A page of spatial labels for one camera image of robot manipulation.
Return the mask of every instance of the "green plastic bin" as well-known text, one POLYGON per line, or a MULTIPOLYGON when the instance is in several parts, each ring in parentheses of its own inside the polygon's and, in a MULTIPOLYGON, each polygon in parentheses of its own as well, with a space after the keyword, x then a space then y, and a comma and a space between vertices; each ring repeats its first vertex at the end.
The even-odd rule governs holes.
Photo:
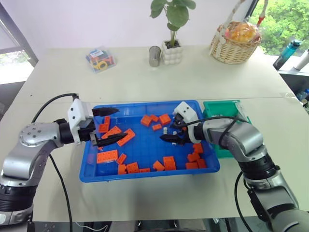
MULTIPOLYGON (((230 101, 204 101, 205 110, 203 116, 205 118, 214 116, 232 116, 235 117, 238 114, 238 109, 235 106, 240 100, 230 100, 230 101)), ((214 145, 214 149, 217 153, 218 158, 232 158, 233 155, 219 145, 214 145)))

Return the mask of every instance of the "metal cup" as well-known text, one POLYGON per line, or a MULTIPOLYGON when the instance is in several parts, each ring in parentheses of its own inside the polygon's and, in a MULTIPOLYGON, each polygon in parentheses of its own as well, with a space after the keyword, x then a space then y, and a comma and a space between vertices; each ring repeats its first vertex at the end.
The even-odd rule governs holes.
POLYGON ((152 67, 159 66, 161 49, 158 46, 149 48, 149 64, 152 67))

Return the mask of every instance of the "white table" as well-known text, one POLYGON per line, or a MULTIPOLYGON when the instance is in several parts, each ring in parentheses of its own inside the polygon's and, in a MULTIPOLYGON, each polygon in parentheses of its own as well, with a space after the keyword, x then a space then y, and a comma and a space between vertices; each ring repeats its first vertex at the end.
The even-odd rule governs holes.
MULTIPOLYGON (((134 51, 133 48, 116 50, 118 50, 119 59, 124 59, 124 51, 129 51, 130 53, 134 51)), ((139 50, 147 51, 146 48, 138 48, 136 52, 137 58, 139 57, 139 50)), ((200 49, 193 47, 193 51, 191 51, 190 48, 186 48, 186 50, 188 52, 197 52, 200 49)), ((25 83, 14 103, 0 122, 0 163, 2 163, 4 156, 15 145, 20 129, 32 120, 42 103, 60 93, 68 91, 79 92, 81 99, 84 101, 92 100, 91 104, 93 106, 105 103, 117 103, 119 101, 138 102, 188 98, 235 98, 241 100, 253 124, 262 132, 269 154, 275 163, 282 168, 284 177, 296 195, 300 207, 304 210, 309 210, 309 183, 308 181, 304 181, 304 176, 309 175, 308 115, 295 98, 283 97, 283 93, 288 93, 290 90, 269 65, 265 64, 264 70, 260 70, 259 72, 263 73, 264 76, 268 75, 267 79, 271 84, 266 85, 265 83, 259 83, 256 79, 252 79, 251 84, 248 81, 244 83, 241 82, 241 80, 246 80, 245 77, 250 78, 251 74, 255 77, 258 76, 252 73, 252 68, 262 63, 262 61, 258 61, 258 58, 256 58, 256 56, 261 56, 259 52, 257 52, 248 63, 242 65, 242 68, 236 65, 223 65, 211 58, 201 55, 200 57, 209 60, 204 63, 205 66, 209 67, 208 72, 212 73, 212 77, 209 75, 210 80, 208 84, 206 84, 207 81, 205 81, 205 89, 207 89, 207 91, 203 93, 197 91, 201 89, 199 83, 204 81, 200 73, 192 74, 187 82, 180 82, 178 84, 179 87, 186 89, 183 92, 168 91, 163 84, 162 88, 160 88, 162 91, 159 91, 156 87, 159 86, 159 83, 163 83, 163 77, 166 80, 165 84, 166 82, 170 82, 168 77, 166 77, 166 72, 170 72, 172 69, 175 71, 176 66, 150 68, 147 66, 146 61, 144 61, 144 64, 141 64, 140 72, 136 68, 135 76, 131 73, 124 78, 120 73, 124 75, 126 69, 122 71, 120 69, 122 65, 127 67, 127 62, 131 62, 131 60, 122 60, 123 64, 119 62, 118 66, 114 67, 114 69, 107 70, 106 73, 110 74, 106 74, 106 76, 104 73, 92 76, 87 66, 84 65, 83 68, 80 69, 80 73, 76 72, 74 76, 67 76, 67 79, 59 84, 58 89, 46 88, 46 86, 51 87, 53 83, 52 80, 50 80, 51 76, 54 76, 54 81, 58 81, 58 83, 60 83, 60 77, 63 78, 62 70, 65 65, 61 65, 60 63, 56 65, 55 62, 57 61, 55 57, 58 56, 58 59, 63 59, 63 57, 66 57, 65 54, 72 54, 75 52, 80 53, 80 59, 82 60, 80 60, 79 63, 83 65, 84 58, 82 55, 84 55, 84 52, 81 52, 80 49, 52 51, 46 58, 40 60, 33 75, 31 75, 29 80, 25 83), (238 73, 241 75, 229 76, 229 78, 220 76, 218 73, 223 75, 223 69, 225 69, 225 73, 233 73, 233 75, 238 73), (91 78, 92 82, 83 81, 84 74, 88 78, 91 78), (89 92, 87 89, 93 84, 94 80, 96 81, 96 85, 93 86, 94 91, 89 92), (42 85, 41 89, 36 87, 44 82, 46 82, 46 84, 42 85), (37 83, 38 85, 30 86, 31 83, 37 83), (105 90, 108 94, 105 94, 106 92, 103 90, 98 90, 99 83, 100 86, 104 86, 104 84, 108 83, 109 88, 105 90), (216 92, 216 88, 219 86, 218 83, 221 83, 221 89, 229 89, 231 91, 216 92), (132 84, 131 87, 134 91, 126 91, 126 96, 128 97, 126 100, 126 98, 120 94, 121 91, 119 90, 125 90, 130 84, 132 84), (138 91, 136 86, 141 85, 154 86, 154 88, 148 88, 151 94, 145 95, 146 90, 143 89, 138 91), (117 87, 118 91, 113 91, 113 86, 117 87), (244 89, 244 91, 241 92, 240 86, 250 87, 250 91, 244 89), (265 92, 259 91, 259 88, 263 89, 263 86, 265 87, 265 92)), ((186 80, 184 76, 179 76, 178 78, 186 80)), ((51 104, 42 112, 38 121, 49 122, 66 117, 66 111, 70 106, 70 101, 70 98, 66 98, 51 104)), ((203 110, 203 100, 199 100, 199 102, 203 110)), ((83 183, 79 180, 83 149, 84 145, 66 145, 52 153, 68 189, 74 221, 238 216, 234 202, 233 189, 236 176, 240 169, 233 159, 221 159, 221 169, 214 174, 201 174, 195 176, 178 175, 112 182, 83 183)), ((245 216, 255 215, 245 188, 243 188, 242 184, 239 186, 239 203, 243 214, 245 216)), ((51 162, 47 163, 42 180, 37 189, 34 204, 34 220, 68 221, 63 190, 51 162)))

